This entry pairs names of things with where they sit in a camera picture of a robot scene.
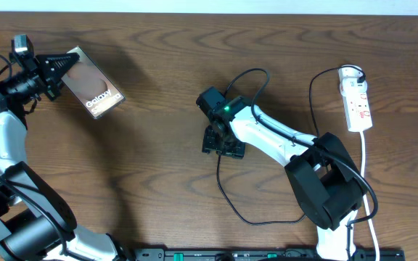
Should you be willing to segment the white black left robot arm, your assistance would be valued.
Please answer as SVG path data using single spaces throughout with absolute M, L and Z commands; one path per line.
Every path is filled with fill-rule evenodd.
M 67 202 L 27 163 L 24 106 L 41 94 L 60 95 L 62 76 L 78 54 L 14 51 L 7 67 L 22 70 L 0 81 L 0 256 L 4 260 L 133 260 L 108 233 L 77 224 Z

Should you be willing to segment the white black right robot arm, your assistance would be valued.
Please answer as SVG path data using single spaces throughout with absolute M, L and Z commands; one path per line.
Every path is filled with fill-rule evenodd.
M 261 150 L 284 168 L 299 207 L 316 225 L 318 255 L 354 258 L 353 227 L 361 222 L 357 211 L 366 195 L 376 195 L 337 136 L 301 133 L 264 114 L 249 99 L 227 99 L 214 87 L 202 92 L 196 105 L 210 123 L 205 153 L 242 158 L 247 144 Z

